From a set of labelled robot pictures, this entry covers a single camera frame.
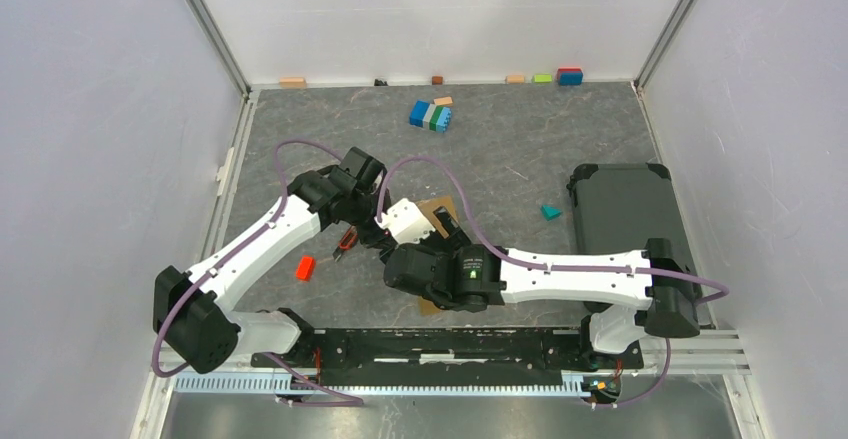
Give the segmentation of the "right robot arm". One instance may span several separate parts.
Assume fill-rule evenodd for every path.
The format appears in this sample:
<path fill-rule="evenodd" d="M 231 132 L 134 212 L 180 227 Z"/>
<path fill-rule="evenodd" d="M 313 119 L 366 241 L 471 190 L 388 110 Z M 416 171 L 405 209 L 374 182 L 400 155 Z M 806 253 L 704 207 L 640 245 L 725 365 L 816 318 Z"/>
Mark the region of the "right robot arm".
<path fill-rule="evenodd" d="M 387 286 L 441 310 L 481 312 L 539 300 L 607 304 L 583 322 L 580 359 L 602 367 L 646 336 L 700 332 L 698 293 L 687 285 L 665 239 L 602 255 L 548 255 L 473 244 L 453 221 L 442 237 L 418 207 L 397 204 L 377 224 L 397 243 L 385 262 Z"/>

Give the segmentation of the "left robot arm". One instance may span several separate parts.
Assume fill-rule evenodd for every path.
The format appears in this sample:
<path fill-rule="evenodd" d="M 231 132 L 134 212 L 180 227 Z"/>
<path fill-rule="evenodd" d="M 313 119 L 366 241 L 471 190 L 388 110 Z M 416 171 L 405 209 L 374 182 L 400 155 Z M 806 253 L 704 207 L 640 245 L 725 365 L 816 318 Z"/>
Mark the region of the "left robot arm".
<path fill-rule="evenodd" d="M 329 226 L 347 223 L 381 246 L 387 232 L 375 218 L 385 165 L 357 147 L 335 163 L 283 179 L 280 197 L 256 222 L 210 257 L 180 271 L 163 269 L 154 283 L 151 366 L 156 375 L 186 368 L 205 374 L 233 356 L 277 353 L 306 364 L 314 340 L 291 313 L 244 313 L 242 296 L 275 264 Z"/>

